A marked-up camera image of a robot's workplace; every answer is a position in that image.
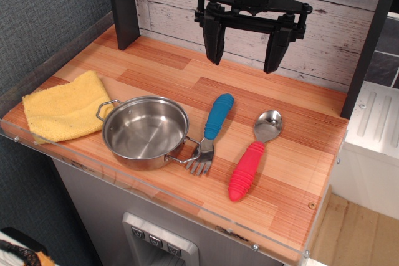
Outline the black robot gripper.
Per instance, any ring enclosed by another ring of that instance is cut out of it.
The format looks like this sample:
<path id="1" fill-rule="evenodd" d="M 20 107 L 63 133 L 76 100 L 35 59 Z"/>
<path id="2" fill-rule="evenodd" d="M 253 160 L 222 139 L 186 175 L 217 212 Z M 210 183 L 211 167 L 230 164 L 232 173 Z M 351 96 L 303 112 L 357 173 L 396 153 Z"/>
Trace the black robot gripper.
<path id="1" fill-rule="evenodd" d="M 226 27 L 269 34 L 264 72 L 275 72 L 289 44 L 303 39 L 312 12 L 296 0 L 197 0 L 195 22 L 203 28 L 207 58 L 218 65 L 224 52 Z"/>

